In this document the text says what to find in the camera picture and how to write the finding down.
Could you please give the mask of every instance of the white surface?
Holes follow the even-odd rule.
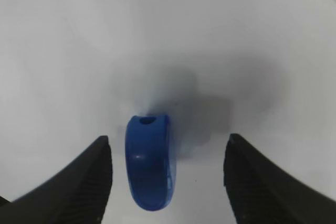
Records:
[[[113,149],[104,223],[235,223],[229,132],[336,199],[334,0],[0,0],[0,195],[12,200],[97,136]],[[176,191],[133,202],[125,125],[173,114]]]

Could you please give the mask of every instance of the black rubber pad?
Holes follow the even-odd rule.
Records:
[[[101,223],[111,186],[111,149],[101,136],[53,178],[1,206],[0,223]]]
[[[7,203],[9,203],[9,201],[0,196],[0,207]]]
[[[336,203],[296,180],[238,134],[230,136],[224,185],[238,224],[335,224]]]

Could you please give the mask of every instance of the hole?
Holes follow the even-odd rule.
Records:
[[[140,118],[140,123],[142,124],[151,124],[152,122],[154,122],[156,120],[156,118],[154,117],[150,117],[150,118]]]

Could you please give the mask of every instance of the blue plastic clip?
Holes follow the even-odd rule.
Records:
[[[127,126],[125,154],[134,201],[143,209],[166,207],[173,196],[176,160],[167,115],[134,116]]]

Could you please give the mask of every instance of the blue plastic object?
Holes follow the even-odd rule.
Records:
[[[156,211],[172,199],[175,184],[174,147],[167,115],[134,116],[127,126],[125,154],[134,201]]]

